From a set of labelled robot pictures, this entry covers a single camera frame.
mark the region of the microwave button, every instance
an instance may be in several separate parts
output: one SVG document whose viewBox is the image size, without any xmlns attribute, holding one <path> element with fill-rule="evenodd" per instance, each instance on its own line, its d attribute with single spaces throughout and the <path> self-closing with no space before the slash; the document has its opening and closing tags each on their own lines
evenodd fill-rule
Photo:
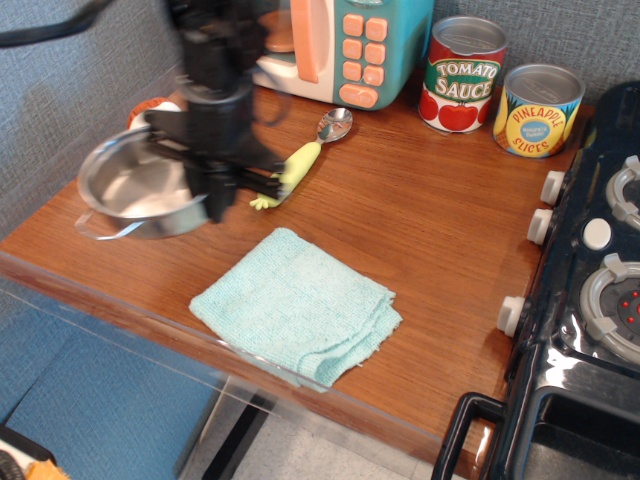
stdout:
<svg viewBox="0 0 640 480">
<path fill-rule="evenodd" d="M 364 83 L 379 87 L 384 82 L 384 68 L 375 65 L 364 67 Z"/>
<path fill-rule="evenodd" d="M 378 92 L 371 87 L 347 83 L 340 87 L 343 102 L 362 108 L 371 108 L 378 101 Z"/>
<path fill-rule="evenodd" d="M 342 76 L 352 82 L 359 82 L 362 78 L 362 65 L 358 62 L 344 62 L 342 64 Z"/>
<path fill-rule="evenodd" d="M 342 19 L 342 30 L 347 35 L 359 37 L 364 32 L 364 18 L 360 15 L 349 13 Z"/>
<path fill-rule="evenodd" d="M 387 55 L 387 49 L 381 43 L 367 43 L 364 49 L 364 59 L 375 65 L 382 65 Z"/>
<path fill-rule="evenodd" d="M 387 21 L 384 18 L 367 20 L 367 38 L 374 42 L 382 42 L 387 38 Z"/>
<path fill-rule="evenodd" d="M 354 40 L 353 38 L 347 38 L 342 42 L 342 54 L 352 60 L 362 58 L 362 42 Z"/>
</svg>

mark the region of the stove knob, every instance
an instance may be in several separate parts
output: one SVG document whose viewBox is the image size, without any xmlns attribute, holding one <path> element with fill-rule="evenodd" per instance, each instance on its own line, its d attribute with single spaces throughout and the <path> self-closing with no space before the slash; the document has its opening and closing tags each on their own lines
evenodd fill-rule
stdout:
<svg viewBox="0 0 640 480">
<path fill-rule="evenodd" d="M 531 240 L 536 245 L 542 245 L 545 237 L 547 236 L 552 215 L 553 210 L 536 209 L 533 214 L 533 218 L 531 219 L 531 223 L 529 224 L 527 239 Z"/>
<path fill-rule="evenodd" d="M 611 241 L 611 226 L 603 218 L 592 219 L 584 227 L 582 241 L 590 250 L 602 250 Z"/>
<path fill-rule="evenodd" d="M 562 189 L 562 182 L 564 182 L 564 172 L 550 171 L 547 173 L 547 179 L 542 186 L 542 193 L 540 194 L 540 200 L 551 206 L 558 203 L 558 196 Z"/>
<path fill-rule="evenodd" d="M 513 337 L 516 333 L 524 308 L 524 300 L 524 297 L 504 297 L 498 314 L 498 330 L 503 331 L 507 337 Z"/>
</svg>

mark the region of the pot handle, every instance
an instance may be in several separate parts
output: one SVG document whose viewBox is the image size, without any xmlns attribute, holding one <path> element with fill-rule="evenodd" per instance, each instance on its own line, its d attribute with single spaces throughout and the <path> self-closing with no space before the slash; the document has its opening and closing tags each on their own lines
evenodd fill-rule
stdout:
<svg viewBox="0 0 640 480">
<path fill-rule="evenodd" d="M 122 230 L 120 230 L 115 235 L 98 235 L 97 233 L 92 232 L 89 229 L 89 227 L 87 227 L 87 222 L 93 216 L 94 213 L 95 213 L 95 210 L 93 209 L 87 210 L 80 216 L 78 220 L 76 220 L 76 223 L 74 224 L 74 227 L 76 227 L 76 230 L 78 231 L 78 233 L 80 233 L 81 235 L 87 238 L 91 238 L 92 240 L 117 240 L 119 238 L 126 237 L 127 235 L 129 235 L 131 232 L 133 232 L 136 228 L 140 227 L 144 223 L 144 222 L 133 222 L 127 225 Z"/>
<path fill-rule="evenodd" d="M 505 404 L 481 393 L 470 392 L 460 397 L 451 418 L 447 436 L 442 442 L 438 459 L 433 466 L 431 480 L 450 480 L 458 462 L 471 422 L 476 418 L 496 424 L 498 429 L 505 417 Z"/>
</svg>

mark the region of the floor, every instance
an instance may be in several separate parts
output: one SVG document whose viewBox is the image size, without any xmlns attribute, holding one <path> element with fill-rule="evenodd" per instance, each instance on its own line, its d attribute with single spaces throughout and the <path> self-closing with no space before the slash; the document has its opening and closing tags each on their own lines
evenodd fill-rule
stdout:
<svg viewBox="0 0 640 480">
<path fill-rule="evenodd" d="M 180 480 L 202 478 L 245 404 L 231 382 Z M 419 480 L 432 466 L 282 401 L 276 403 L 234 480 Z"/>
</svg>

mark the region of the black stove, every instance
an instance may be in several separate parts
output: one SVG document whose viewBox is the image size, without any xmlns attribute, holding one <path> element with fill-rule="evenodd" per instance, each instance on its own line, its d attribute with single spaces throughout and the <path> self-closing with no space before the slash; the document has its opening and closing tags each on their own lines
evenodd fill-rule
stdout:
<svg viewBox="0 0 640 480">
<path fill-rule="evenodd" d="M 489 479 L 640 480 L 640 82 L 596 105 L 568 172 L 550 172 L 528 238 L 543 254 L 514 337 L 504 402 L 460 399 L 432 478 L 450 478 L 474 419 L 496 425 Z"/>
</svg>

